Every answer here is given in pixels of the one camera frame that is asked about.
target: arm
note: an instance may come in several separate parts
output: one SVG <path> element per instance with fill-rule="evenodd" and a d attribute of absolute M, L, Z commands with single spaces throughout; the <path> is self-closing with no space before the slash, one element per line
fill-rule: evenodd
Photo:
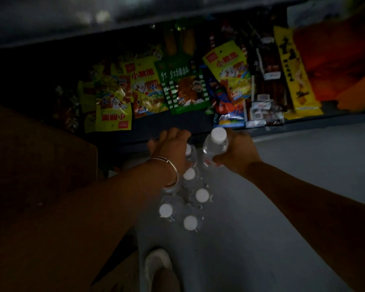
<path fill-rule="evenodd" d="M 337 275 L 365 291 L 365 204 L 265 164 L 249 135 L 227 133 L 229 148 L 214 161 L 257 186 Z"/>
<path fill-rule="evenodd" d="M 188 131 L 163 131 L 152 156 L 182 174 Z M 0 225 L 0 291 L 87 291 L 146 203 L 176 179 L 150 160 L 100 184 Z"/>

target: shoe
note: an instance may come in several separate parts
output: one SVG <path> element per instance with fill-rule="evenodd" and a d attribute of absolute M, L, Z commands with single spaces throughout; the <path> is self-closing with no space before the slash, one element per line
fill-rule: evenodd
<path fill-rule="evenodd" d="M 162 268 L 173 270 L 172 262 L 170 261 L 168 253 L 164 249 L 151 251 L 146 256 L 144 270 L 147 290 L 149 292 L 151 292 L 151 286 L 155 273 Z"/>

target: bottle cap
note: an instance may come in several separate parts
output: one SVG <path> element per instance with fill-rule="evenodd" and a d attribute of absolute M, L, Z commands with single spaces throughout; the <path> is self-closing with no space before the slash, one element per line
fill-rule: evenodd
<path fill-rule="evenodd" d="M 196 176 L 196 172 L 195 169 L 193 168 L 189 168 L 183 175 L 185 180 L 192 180 L 194 179 Z"/>
<path fill-rule="evenodd" d="M 205 188 L 201 188 L 196 192 L 196 200 L 205 203 L 209 199 L 209 192 Z"/>
<path fill-rule="evenodd" d="M 190 154 L 191 154 L 191 152 L 192 152 L 192 147 L 191 147 L 191 145 L 190 144 L 186 144 L 186 150 L 185 150 L 185 155 L 186 156 L 189 156 Z"/>
<path fill-rule="evenodd" d="M 167 218 L 173 213 L 173 207 L 170 204 L 162 204 L 160 207 L 160 216 Z"/>
<path fill-rule="evenodd" d="M 190 215 L 184 219 L 184 227 L 189 231 L 194 231 L 197 228 L 197 218 L 196 216 Z"/>
<path fill-rule="evenodd" d="M 227 138 L 227 132 L 223 127 L 216 127 L 211 131 L 211 139 L 216 144 L 221 144 Z"/>

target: floor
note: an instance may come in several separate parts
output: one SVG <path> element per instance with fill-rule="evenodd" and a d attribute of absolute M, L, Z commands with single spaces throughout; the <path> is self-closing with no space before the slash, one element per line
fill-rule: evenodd
<path fill-rule="evenodd" d="M 307 182 L 365 203 L 365 123 L 255 139 L 262 159 Z M 204 172 L 214 203 L 201 232 L 161 220 L 158 201 L 135 229 L 141 267 L 169 252 L 184 291 L 351 291 L 254 185 L 226 168 Z"/>

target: silver bangle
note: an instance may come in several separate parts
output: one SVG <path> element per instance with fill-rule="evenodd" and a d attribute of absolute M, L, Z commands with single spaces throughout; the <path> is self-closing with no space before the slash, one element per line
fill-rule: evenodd
<path fill-rule="evenodd" d="M 167 185 L 174 185 L 174 184 L 177 184 L 179 182 L 179 180 L 180 180 L 179 172 L 177 171 L 177 168 L 173 165 L 173 163 L 169 159 L 167 159 L 165 157 L 153 157 L 153 158 L 151 158 L 151 160 L 160 160 L 162 162 L 169 163 L 170 165 L 172 165 L 174 171 L 176 171 L 177 181 L 173 182 L 173 183 L 169 183 Z"/>

